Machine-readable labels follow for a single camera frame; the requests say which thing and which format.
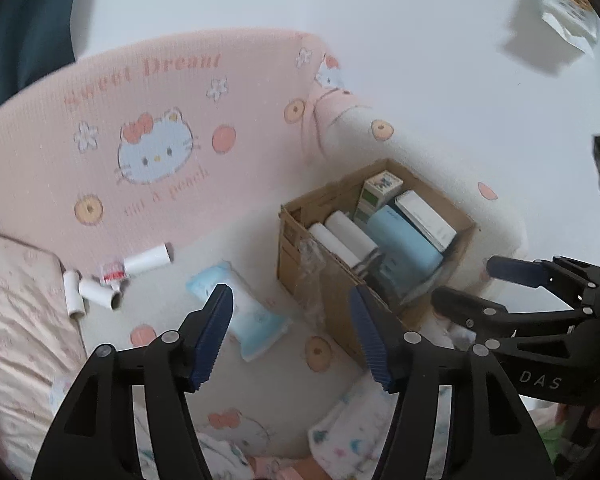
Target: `pink fabric panel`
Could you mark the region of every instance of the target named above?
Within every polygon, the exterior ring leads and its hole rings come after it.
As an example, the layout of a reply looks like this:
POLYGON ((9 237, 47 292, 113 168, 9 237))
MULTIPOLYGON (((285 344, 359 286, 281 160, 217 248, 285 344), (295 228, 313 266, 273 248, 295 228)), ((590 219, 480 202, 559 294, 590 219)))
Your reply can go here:
POLYGON ((356 106, 364 106, 360 99, 348 90, 335 89, 324 94, 315 104, 315 120, 320 131, 326 130, 344 112, 356 106))
POLYGON ((60 70, 0 108, 0 234, 94 273, 176 249, 305 171, 315 36, 184 34, 60 70))

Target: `blue package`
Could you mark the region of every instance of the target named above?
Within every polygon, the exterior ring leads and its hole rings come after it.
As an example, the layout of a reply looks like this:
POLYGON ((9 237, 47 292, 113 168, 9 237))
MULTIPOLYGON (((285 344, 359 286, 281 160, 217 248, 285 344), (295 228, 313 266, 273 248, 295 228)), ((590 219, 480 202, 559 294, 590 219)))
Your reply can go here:
POLYGON ((199 272, 187 282, 186 287, 204 302, 218 283, 231 287, 234 294, 234 315, 227 331, 240 343, 240 354, 245 361, 252 361, 264 354, 288 332, 291 319, 270 312, 256 300, 229 262, 221 262, 199 272))
POLYGON ((442 254, 391 206, 371 215, 363 227, 385 254, 379 273, 399 298, 428 279, 442 263, 442 254))

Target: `white paper roll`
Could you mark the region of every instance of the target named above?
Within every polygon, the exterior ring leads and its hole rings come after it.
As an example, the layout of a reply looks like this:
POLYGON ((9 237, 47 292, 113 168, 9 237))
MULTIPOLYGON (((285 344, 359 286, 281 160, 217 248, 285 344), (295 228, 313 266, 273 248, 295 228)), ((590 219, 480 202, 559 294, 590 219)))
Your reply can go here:
POLYGON ((336 211, 329 216, 324 226, 361 261, 378 253, 378 245, 342 211, 336 211))
POLYGON ((129 276, 137 276, 148 270, 157 269, 171 263, 171 257, 165 244, 158 245, 144 253, 125 258, 125 271, 129 276))
POLYGON ((66 311, 69 317, 78 319, 84 316, 84 300, 78 292, 80 275, 75 270, 67 270, 62 275, 64 281, 64 300, 66 301, 66 311))
POLYGON ((110 286, 102 286, 98 282, 83 278, 78 285, 80 295, 93 303, 116 310, 120 306, 122 296, 110 286))
POLYGON ((324 225, 317 223, 309 227, 309 232, 324 245, 331 253, 339 257, 351 269, 355 269, 360 264, 360 258, 347 249, 336 236, 329 231, 324 225))

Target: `cardboard tube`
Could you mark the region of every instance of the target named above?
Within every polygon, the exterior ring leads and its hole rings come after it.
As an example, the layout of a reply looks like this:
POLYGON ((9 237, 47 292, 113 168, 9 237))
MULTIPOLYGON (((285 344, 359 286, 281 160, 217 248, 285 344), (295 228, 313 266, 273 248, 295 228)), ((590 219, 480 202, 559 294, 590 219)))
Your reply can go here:
POLYGON ((64 300, 66 301, 66 312, 69 317, 78 319, 84 316, 84 300, 78 292, 80 275, 75 270, 67 270, 62 275, 64 281, 64 300))
POLYGON ((125 258, 125 272, 129 276, 137 276, 148 270, 157 269, 171 263, 171 257, 165 244, 149 249, 144 253, 125 258))
POLYGON ((116 310, 120 306, 122 296, 119 292, 113 290, 110 286, 102 286, 98 282, 83 278, 78 285, 80 295, 93 303, 116 310))

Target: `pillow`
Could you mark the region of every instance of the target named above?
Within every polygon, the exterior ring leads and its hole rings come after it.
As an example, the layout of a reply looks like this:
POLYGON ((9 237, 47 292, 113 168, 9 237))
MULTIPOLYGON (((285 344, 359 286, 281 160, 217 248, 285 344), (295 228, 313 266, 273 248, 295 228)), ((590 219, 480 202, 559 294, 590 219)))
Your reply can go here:
POLYGON ((52 385, 85 360, 58 259, 0 237, 0 456, 20 478, 53 420, 52 385))
POLYGON ((264 308, 229 262, 221 262, 195 275, 187 282, 187 290, 205 302, 218 283, 230 286, 234 294, 234 315, 228 332, 240 342, 242 358, 247 362, 254 360, 288 331, 291 320, 264 308))

